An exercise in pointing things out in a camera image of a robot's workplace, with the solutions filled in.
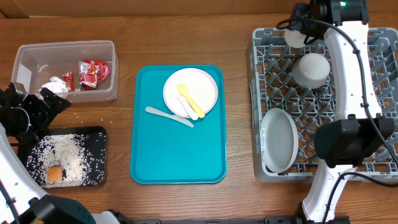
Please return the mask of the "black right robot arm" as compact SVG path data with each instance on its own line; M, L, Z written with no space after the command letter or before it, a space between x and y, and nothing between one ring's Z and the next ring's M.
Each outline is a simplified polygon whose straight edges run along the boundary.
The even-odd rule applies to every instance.
M349 223L335 207L350 176L394 131L373 88L368 56L369 11L366 1L310 1L295 4L287 29L305 36L305 45L323 40L335 85L334 120L314 135L318 167L300 217L303 223Z

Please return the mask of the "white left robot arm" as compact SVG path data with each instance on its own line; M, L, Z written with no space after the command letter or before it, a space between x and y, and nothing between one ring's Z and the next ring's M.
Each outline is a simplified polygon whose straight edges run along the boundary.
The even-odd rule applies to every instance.
M113 210L90 213L80 202L48 194L20 160L71 103L47 88L28 95L21 83L1 91L1 223L119 223Z

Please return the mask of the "grey small bowl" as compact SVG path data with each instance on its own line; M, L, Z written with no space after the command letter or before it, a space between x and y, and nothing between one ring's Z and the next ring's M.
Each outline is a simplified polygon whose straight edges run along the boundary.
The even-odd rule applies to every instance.
M316 53L305 54L292 67L292 77L305 88L319 88L326 83L330 73L328 60Z

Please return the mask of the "grey round plate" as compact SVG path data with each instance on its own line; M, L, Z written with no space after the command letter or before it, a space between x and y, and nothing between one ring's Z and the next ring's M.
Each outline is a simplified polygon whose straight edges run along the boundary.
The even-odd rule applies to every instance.
M289 169L299 148L297 127L291 115L280 108L269 110L262 119L261 131L265 166L274 173Z

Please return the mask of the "orange food cube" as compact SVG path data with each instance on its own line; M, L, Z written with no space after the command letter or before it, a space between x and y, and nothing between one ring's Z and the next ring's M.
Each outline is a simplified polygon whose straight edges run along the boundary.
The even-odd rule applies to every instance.
M54 166L47 170L47 182L53 184L63 179L63 170L60 166Z

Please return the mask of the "red ketchup packet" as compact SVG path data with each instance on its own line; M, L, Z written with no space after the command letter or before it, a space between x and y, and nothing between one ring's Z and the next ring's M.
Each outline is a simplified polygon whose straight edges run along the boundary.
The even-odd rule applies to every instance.
M72 71L66 72L62 75L62 78L64 79L66 83L66 87L69 89L69 92L75 91L75 88L73 86L73 74Z

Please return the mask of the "yellow plastic spoon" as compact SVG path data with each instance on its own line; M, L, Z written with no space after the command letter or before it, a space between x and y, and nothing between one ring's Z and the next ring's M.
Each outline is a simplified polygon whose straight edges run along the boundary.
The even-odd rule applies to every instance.
M187 87L180 83L177 85L177 91L184 96L187 101L189 102L190 106L192 107L192 109L194 110L194 112L196 112L196 114L198 115L199 118L204 118L205 114L203 112L203 110L191 99L191 97L188 94L188 89Z

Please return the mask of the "white paper cup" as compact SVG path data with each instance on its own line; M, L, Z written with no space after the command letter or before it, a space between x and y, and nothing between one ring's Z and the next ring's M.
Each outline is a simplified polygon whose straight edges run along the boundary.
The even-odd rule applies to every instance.
M306 45L306 35L300 33L297 30L286 30L284 32L284 39L286 43L293 48L302 48Z

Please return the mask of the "white round plate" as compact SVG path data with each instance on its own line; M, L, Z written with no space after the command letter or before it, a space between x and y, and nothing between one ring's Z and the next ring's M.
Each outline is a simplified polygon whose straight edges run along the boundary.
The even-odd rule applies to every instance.
M184 84L187 87L189 96L205 114L217 102L218 87L211 75L198 68L183 68L168 77L163 89L164 102L167 108L174 114L190 118L186 109L177 99L180 96L180 93L177 91L178 84Z

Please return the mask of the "white napkin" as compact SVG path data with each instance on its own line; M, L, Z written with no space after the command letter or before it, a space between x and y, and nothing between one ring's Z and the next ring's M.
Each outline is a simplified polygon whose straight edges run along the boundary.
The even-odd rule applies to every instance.
M67 86L67 83L59 77L50 78L48 83L41 86L41 89L43 88L47 88L53 93L67 93L70 91L70 87Z

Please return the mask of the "red snack wrapper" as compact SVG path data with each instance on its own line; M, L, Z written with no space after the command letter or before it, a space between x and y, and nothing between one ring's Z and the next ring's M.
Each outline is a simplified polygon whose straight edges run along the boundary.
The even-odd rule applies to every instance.
M83 60L79 62L79 83L88 89L96 89L97 85L111 74L108 62L100 60Z

